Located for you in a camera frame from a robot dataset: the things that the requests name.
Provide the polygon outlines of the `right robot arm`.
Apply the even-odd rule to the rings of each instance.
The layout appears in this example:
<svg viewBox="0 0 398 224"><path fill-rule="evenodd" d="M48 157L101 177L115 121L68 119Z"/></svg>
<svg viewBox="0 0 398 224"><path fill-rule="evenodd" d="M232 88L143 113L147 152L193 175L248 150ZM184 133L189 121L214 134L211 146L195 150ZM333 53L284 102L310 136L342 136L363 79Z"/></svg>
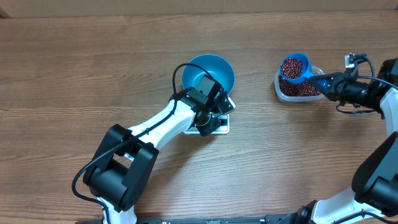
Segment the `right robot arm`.
<svg viewBox="0 0 398 224"><path fill-rule="evenodd" d="M369 76L358 72L363 62L369 62L367 55L349 55L344 72L307 80L339 106L351 104L380 114L386 138L358 167L348 189L302 206L281 223L356 223L368 218L397 223L397 59L385 60Z"/></svg>

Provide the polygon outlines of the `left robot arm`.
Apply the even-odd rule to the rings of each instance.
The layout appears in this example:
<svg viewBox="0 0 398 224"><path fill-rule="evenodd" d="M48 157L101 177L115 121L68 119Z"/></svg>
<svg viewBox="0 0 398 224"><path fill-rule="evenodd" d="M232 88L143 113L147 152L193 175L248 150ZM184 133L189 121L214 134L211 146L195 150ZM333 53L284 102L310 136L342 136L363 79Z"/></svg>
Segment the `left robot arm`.
<svg viewBox="0 0 398 224"><path fill-rule="evenodd" d="M168 105L146 122L110 127L92 160L77 177L102 206L102 223L136 223L134 205L142 195L155 160L178 134L195 128L209 136L222 126L221 117L235 109L229 93L234 78L203 73L183 76L184 89L174 92Z"/></svg>

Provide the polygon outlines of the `teal round bowl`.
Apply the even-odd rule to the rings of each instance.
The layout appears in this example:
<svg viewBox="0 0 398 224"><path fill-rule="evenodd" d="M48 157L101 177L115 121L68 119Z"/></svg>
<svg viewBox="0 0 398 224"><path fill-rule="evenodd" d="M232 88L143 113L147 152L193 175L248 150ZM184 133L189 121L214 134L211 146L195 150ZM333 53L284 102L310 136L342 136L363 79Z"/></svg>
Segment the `teal round bowl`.
<svg viewBox="0 0 398 224"><path fill-rule="evenodd" d="M199 55L189 63L204 68L222 87L231 93L235 84L235 72L230 63L218 55L205 54ZM185 66L182 72L182 86L184 88L196 87L205 72L197 67Z"/></svg>

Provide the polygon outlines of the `blue plastic measuring scoop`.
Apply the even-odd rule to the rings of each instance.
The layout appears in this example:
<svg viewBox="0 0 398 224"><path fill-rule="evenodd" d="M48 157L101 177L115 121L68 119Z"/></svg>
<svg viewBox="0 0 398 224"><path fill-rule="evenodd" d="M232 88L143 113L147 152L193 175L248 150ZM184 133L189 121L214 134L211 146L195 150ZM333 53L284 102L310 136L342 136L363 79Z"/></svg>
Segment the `blue plastic measuring scoop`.
<svg viewBox="0 0 398 224"><path fill-rule="evenodd" d="M293 85L301 85L316 75L307 55L300 52L287 56L280 64L279 73L284 81Z"/></svg>

